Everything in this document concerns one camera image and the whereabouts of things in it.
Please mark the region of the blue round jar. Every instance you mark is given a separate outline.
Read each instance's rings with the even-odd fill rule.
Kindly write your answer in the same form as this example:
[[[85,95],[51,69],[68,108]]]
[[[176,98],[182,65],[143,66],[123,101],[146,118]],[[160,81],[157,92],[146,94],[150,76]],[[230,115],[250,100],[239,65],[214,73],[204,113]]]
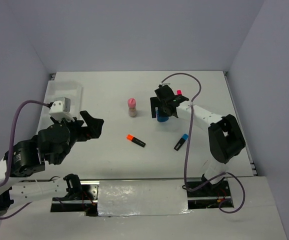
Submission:
[[[156,119],[159,123],[163,123],[169,120],[168,116],[161,116],[160,111],[157,109],[156,110]]]

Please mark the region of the pink capped black highlighter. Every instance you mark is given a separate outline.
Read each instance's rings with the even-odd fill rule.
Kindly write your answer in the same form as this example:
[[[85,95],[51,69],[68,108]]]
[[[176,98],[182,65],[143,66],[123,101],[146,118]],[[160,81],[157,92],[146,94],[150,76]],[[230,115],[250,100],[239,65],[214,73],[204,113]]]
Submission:
[[[176,92],[177,92],[177,95],[182,95],[182,91],[180,89],[178,89]]]

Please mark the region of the orange capped black highlighter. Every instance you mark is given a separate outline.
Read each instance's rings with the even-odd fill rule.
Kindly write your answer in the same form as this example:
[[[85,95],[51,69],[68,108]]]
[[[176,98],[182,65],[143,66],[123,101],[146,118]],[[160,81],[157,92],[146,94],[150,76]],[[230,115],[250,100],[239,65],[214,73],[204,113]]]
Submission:
[[[128,134],[128,135],[126,136],[126,139],[129,140],[129,141],[132,142],[132,143],[135,143],[136,145],[138,145],[138,146],[140,146],[140,147],[142,147],[142,148],[144,148],[144,147],[146,146],[146,143],[145,143],[145,142],[143,142],[142,140],[134,137],[134,136],[131,135],[131,134]]]

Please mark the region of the blue capped black highlighter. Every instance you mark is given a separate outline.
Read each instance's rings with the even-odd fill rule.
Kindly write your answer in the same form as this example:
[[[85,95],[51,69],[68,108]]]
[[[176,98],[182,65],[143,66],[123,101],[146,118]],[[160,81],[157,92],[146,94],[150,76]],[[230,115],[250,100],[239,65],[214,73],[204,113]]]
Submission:
[[[187,141],[189,135],[188,134],[183,134],[182,137],[178,140],[176,145],[174,146],[175,151],[179,151],[179,149],[184,145],[184,143]]]

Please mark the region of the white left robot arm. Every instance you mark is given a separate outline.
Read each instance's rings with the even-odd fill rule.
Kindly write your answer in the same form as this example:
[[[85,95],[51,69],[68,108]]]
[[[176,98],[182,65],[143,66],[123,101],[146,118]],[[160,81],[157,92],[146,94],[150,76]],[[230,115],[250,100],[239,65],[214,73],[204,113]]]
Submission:
[[[60,165],[77,142],[98,139],[102,134],[104,120],[92,117],[86,110],[80,112],[78,120],[51,117],[52,125],[42,129],[31,139],[18,142],[12,152],[6,152],[0,161],[0,219],[5,219],[8,210],[19,205],[46,198],[78,199],[83,194],[78,175],[70,173],[64,177],[42,183],[27,184],[24,181],[46,169],[46,163]]]

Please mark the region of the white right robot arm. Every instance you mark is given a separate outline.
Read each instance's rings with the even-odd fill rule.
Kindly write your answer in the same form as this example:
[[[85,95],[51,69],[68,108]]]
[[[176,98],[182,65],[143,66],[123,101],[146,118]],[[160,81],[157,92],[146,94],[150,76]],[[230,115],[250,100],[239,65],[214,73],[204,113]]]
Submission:
[[[222,116],[210,112],[196,104],[194,100],[201,93],[199,90],[192,99],[182,94],[174,94],[167,84],[160,84],[150,98],[151,117],[156,118],[156,110],[162,117],[176,117],[189,121],[188,143],[185,155],[184,175],[187,174],[190,141],[193,126],[208,134],[211,162],[202,175],[202,191],[213,196],[220,188],[226,174],[226,164],[246,147],[241,128],[232,114]]]

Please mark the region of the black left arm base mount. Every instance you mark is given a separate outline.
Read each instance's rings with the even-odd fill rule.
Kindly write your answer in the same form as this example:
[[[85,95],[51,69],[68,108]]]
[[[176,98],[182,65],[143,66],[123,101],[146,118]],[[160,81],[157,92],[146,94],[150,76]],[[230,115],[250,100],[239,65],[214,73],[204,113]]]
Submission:
[[[75,196],[54,197],[51,201],[51,213],[77,212],[88,217],[98,216],[99,182],[83,181],[82,192]]]

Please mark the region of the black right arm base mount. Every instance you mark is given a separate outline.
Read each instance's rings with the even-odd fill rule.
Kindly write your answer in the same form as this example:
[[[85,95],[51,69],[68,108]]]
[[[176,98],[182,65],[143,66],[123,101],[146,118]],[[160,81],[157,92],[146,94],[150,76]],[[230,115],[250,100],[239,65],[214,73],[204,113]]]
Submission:
[[[204,186],[196,191],[188,191],[185,185],[183,185],[182,188],[187,194],[187,205],[189,210],[217,209],[222,202],[224,202],[221,205],[222,208],[234,207],[227,180],[223,180],[219,186],[216,186],[213,189]]]

